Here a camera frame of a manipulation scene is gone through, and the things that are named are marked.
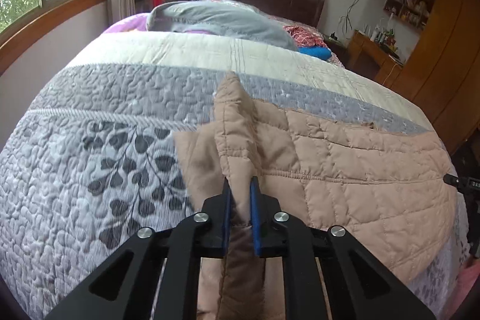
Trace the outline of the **beige quilted jacket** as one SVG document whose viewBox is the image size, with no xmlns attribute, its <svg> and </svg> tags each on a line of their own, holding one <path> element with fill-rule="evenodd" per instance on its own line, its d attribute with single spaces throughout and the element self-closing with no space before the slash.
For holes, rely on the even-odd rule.
<svg viewBox="0 0 480 320">
<path fill-rule="evenodd" d="M 403 135 L 346 124 L 252 98 L 229 74 L 214 119 L 174 136 L 181 173 L 200 207 L 224 183 L 233 222 L 224 260 L 202 262 L 199 319 L 283 319 L 281 261 L 253 253 L 249 183 L 307 226 L 341 225 L 434 312 L 452 290 L 459 261 L 452 168 L 434 132 Z"/>
</svg>

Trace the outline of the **wooden wardrobe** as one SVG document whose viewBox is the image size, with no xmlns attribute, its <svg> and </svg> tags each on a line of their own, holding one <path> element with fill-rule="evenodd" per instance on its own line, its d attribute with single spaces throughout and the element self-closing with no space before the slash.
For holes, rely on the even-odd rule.
<svg viewBox="0 0 480 320">
<path fill-rule="evenodd" d="M 479 0 L 430 0 L 430 17 L 389 87 L 420 107 L 453 154 L 479 125 Z"/>
</svg>

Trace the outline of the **grey white quilted bedspread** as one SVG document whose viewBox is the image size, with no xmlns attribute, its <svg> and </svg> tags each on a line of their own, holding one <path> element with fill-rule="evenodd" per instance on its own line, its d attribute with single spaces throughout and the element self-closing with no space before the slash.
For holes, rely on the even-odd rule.
<svg viewBox="0 0 480 320">
<path fill-rule="evenodd" d="M 198 209 L 174 136 L 213 121 L 229 74 L 279 107 L 403 135 L 434 132 L 420 108 L 388 88 L 288 49 L 204 34 L 105 33 L 38 93 L 1 152 L 1 277 L 31 319 L 143 223 L 173 227 Z M 460 266 L 467 218 L 459 193 L 455 228 Z"/>
</svg>

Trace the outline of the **wooden desk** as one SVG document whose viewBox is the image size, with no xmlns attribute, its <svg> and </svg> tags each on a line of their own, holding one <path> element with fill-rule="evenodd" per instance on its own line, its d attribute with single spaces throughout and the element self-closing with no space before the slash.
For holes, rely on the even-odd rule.
<svg viewBox="0 0 480 320">
<path fill-rule="evenodd" d="M 394 84 L 404 67 L 358 30 L 355 30 L 346 50 L 346 69 L 387 88 Z"/>
</svg>

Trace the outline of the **dark nightstand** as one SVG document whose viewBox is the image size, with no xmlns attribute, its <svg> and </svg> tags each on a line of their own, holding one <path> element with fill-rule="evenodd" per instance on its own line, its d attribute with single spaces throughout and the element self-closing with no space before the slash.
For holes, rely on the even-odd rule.
<svg viewBox="0 0 480 320">
<path fill-rule="evenodd" d="M 348 48 L 344 46 L 342 42 L 338 40 L 333 40 L 330 37 L 326 37 L 324 39 L 324 42 L 326 43 L 326 46 L 330 48 L 332 53 L 335 54 L 338 61 L 341 62 L 346 69 L 351 70 L 352 69 L 350 65 L 351 56 L 348 51 Z"/>
</svg>

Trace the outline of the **blue folded cloth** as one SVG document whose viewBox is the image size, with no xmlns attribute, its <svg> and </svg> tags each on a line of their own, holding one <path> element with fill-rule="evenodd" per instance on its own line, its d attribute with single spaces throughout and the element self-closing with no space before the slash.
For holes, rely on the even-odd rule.
<svg viewBox="0 0 480 320">
<path fill-rule="evenodd" d="M 299 47 L 299 52 L 323 61 L 327 61 L 332 56 L 330 49 L 322 46 Z"/>
</svg>

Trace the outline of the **red patterned cloth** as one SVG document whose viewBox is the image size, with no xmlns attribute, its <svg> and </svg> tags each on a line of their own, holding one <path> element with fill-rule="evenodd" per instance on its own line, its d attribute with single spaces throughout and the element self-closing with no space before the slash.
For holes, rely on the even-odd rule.
<svg viewBox="0 0 480 320">
<path fill-rule="evenodd" d="M 298 48 L 327 47 L 322 34 L 314 28 L 286 25 L 283 29 L 292 37 Z"/>
</svg>

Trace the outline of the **grey pillow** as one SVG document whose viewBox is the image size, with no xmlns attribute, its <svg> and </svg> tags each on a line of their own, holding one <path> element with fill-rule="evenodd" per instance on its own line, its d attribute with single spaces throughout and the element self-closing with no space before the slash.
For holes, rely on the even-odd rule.
<svg viewBox="0 0 480 320">
<path fill-rule="evenodd" d="M 151 32 L 207 32 L 298 50 L 294 39 L 280 23 L 258 10 L 231 2 L 200 0 L 165 3 L 148 15 L 145 28 Z"/>
</svg>

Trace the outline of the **wall bookshelf with books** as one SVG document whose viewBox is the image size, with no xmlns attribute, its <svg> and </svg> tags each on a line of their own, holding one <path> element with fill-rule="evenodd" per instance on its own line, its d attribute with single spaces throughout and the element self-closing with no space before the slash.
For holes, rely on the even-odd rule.
<svg viewBox="0 0 480 320">
<path fill-rule="evenodd" d="M 385 0 L 383 10 L 420 32 L 429 21 L 433 3 L 433 0 Z"/>
</svg>

